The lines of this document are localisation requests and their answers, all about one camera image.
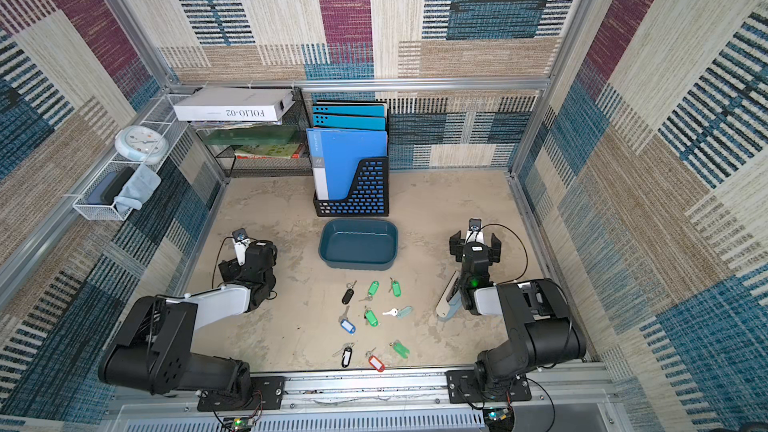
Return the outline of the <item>black white tag key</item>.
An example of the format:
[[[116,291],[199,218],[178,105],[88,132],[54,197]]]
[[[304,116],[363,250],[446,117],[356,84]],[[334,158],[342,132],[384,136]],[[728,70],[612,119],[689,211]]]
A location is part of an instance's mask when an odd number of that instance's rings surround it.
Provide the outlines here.
[[[348,368],[351,364],[351,359],[354,351],[353,343],[346,343],[339,351],[333,354],[334,357],[340,357],[340,365],[342,368]]]

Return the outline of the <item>teal plastic storage box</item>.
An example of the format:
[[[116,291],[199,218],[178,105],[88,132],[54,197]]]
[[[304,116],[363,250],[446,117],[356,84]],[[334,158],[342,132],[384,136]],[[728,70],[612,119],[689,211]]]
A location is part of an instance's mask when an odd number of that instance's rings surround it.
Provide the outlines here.
[[[397,227],[372,218],[337,218],[322,230],[318,253],[331,268],[383,271],[398,254]]]

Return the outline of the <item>black fob key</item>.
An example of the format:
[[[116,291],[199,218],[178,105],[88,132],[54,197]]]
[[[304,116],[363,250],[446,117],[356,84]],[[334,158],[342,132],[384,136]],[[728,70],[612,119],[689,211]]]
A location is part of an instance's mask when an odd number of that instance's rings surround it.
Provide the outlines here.
[[[354,287],[356,285],[356,281],[353,281],[351,283],[346,284],[346,290],[342,296],[341,303],[343,305],[348,305],[351,302],[352,297],[354,296]]]

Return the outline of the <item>light blue tag key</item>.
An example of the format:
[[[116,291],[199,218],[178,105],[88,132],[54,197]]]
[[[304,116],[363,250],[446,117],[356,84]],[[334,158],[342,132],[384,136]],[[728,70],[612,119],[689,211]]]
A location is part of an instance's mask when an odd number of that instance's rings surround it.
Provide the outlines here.
[[[404,318],[408,316],[413,311],[413,308],[411,306],[406,306],[403,308],[392,308],[390,310],[387,310],[382,313],[383,316],[388,317],[395,317],[395,318]]]

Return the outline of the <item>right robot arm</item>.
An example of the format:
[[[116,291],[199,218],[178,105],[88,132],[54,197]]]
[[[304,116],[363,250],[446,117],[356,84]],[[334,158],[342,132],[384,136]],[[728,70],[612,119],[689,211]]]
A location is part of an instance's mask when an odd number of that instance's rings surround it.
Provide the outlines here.
[[[479,231],[449,238],[449,253],[460,269],[446,286],[442,302],[452,318],[459,308],[474,316],[499,316],[507,339],[477,356],[472,370],[446,373],[450,401],[475,406],[486,401],[531,398],[526,374],[586,355],[586,339],[567,298],[550,279],[495,283],[490,267],[500,261],[501,241],[484,242]]]

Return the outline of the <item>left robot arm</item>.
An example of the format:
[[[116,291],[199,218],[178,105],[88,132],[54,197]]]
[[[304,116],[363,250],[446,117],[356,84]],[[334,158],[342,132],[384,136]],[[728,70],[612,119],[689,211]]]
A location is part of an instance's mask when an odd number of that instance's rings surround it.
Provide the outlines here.
[[[152,395],[198,392],[200,411],[257,405],[259,394],[247,362],[192,351],[196,331],[256,310],[276,286],[274,243],[243,230],[232,241],[236,257],[218,264],[219,287],[179,297],[145,296],[134,303],[102,356],[102,383]]]

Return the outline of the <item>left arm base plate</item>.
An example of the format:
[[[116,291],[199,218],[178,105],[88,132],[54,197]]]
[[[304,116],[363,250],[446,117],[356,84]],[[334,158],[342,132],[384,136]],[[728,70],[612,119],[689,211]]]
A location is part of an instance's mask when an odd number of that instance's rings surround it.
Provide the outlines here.
[[[197,411],[279,410],[286,379],[286,376],[251,376],[248,380],[238,379],[229,391],[204,390]]]

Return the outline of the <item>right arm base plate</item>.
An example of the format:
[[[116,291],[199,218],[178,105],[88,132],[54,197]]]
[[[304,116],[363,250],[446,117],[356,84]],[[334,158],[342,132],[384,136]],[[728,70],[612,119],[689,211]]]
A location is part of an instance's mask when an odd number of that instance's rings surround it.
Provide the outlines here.
[[[452,369],[445,372],[449,401],[452,404],[478,405],[494,402],[522,402],[532,399],[524,376],[492,383],[480,380],[474,370]]]

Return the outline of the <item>translucent green tag key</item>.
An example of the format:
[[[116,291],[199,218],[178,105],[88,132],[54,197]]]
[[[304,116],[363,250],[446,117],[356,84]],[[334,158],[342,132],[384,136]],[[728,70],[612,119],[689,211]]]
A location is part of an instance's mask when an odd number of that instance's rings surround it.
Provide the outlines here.
[[[390,347],[402,359],[407,360],[409,358],[410,350],[405,345],[403,345],[399,340],[391,342]]]

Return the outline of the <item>red tag key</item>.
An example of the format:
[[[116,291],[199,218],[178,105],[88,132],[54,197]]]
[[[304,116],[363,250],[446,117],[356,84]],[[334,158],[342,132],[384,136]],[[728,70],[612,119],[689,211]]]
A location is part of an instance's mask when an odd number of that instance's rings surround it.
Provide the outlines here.
[[[371,349],[365,353],[368,364],[377,372],[383,373],[386,370],[384,362],[375,355],[375,349]]]

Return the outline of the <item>solid green tag key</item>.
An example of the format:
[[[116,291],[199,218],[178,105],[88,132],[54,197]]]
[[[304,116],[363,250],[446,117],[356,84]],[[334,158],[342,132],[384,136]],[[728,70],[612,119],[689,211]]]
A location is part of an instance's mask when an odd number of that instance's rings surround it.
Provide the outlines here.
[[[363,317],[369,326],[377,327],[379,325],[377,316],[369,307],[365,307]]]

